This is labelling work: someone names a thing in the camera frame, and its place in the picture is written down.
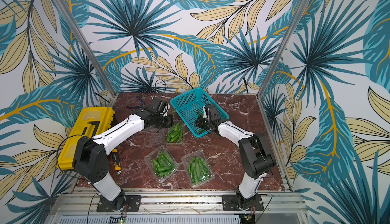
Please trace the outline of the teal perforated plastic basket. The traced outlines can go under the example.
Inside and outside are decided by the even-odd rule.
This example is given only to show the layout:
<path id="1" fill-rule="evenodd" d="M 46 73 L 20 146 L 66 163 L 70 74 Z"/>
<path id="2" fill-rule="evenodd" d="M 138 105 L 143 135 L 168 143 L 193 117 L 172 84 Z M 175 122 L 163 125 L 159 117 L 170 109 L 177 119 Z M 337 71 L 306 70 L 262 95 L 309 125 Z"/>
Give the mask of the teal perforated plastic basket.
<path id="1" fill-rule="evenodd" d="M 220 107 L 220 105 L 212 99 L 212 97 L 201 88 L 195 88 L 182 93 L 170 100 L 171 106 L 176 110 L 176 113 L 181 117 L 192 134 L 201 138 L 209 132 L 196 127 L 195 121 L 200 113 L 203 113 L 204 106 L 207 104 L 215 104 L 221 118 L 229 119 L 228 114 Z"/>

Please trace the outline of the clear plastic clamshell pepper container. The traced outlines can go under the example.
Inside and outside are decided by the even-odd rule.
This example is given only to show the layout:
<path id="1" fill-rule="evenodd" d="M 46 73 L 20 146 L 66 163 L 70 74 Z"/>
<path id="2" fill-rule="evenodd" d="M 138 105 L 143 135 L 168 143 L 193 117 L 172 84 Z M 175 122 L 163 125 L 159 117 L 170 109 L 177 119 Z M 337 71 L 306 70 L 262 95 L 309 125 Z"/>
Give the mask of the clear plastic clamshell pepper container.
<path id="1" fill-rule="evenodd" d="M 184 143 L 185 133 L 182 122 L 174 124 L 170 128 L 154 129 L 150 136 L 150 145 L 181 145 Z"/>

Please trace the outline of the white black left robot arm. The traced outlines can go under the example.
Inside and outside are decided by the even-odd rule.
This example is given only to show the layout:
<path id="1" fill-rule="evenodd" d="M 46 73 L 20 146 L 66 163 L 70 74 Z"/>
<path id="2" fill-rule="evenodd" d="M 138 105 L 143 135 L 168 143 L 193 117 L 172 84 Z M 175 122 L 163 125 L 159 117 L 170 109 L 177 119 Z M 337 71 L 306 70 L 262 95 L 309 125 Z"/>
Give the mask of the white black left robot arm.
<path id="1" fill-rule="evenodd" d="M 109 209 L 124 210 L 126 199 L 124 191 L 109 173 L 108 155 L 130 136 L 149 126 L 171 127 L 173 118 L 168 115 L 169 108 L 168 102 L 155 97 L 150 105 L 137 109 L 113 128 L 92 138 L 83 136 L 78 140 L 72 167 L 94 186 Z"/>

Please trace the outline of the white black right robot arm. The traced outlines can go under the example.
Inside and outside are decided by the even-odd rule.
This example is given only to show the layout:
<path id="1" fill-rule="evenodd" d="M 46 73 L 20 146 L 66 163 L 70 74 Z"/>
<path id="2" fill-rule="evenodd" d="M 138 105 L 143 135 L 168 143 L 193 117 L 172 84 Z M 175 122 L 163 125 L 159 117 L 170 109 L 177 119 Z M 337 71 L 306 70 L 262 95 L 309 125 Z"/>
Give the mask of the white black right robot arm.
<path id="1" fill-rule="evenodd" d="M 198 116 L 195 125 L 206 131 L 224 137 L 239 147 L 241 163 L 245 174 L 234 195 L 222 197 L 225 211 L 248 210 L 261 204 L 257 193 L 261 181 L 277 165 L 274 153 L 262 133 L 251 133 L 231 121 L 221 118 L 215 104 L 204 106 L 204 114 Z"/>

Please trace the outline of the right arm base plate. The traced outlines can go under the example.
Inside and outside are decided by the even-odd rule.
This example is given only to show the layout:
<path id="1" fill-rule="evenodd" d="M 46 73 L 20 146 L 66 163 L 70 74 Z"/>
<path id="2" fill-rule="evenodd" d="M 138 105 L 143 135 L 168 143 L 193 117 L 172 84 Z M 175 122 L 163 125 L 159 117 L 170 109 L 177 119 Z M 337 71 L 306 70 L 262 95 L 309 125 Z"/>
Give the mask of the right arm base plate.
<path id="1" fill-rule="evenodd" d="M 261 195 L 245 199 L 239 193 L 232 195 L 222 195 L 222 207 L 224 211 L 263 211 L 264 205 Z"/>

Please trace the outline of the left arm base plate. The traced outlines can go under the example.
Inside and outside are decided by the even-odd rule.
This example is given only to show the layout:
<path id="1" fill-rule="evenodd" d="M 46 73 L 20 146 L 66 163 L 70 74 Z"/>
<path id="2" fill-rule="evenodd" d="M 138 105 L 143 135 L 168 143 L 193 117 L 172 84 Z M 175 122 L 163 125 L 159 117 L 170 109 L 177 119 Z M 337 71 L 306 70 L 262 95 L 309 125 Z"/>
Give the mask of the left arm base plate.
<path id="1" fill-rule="evenodd" d="M 114 201 L 100 197 L 97 212 L 138 212 L 141 204 L 140 195 L 119 195 Z"/>

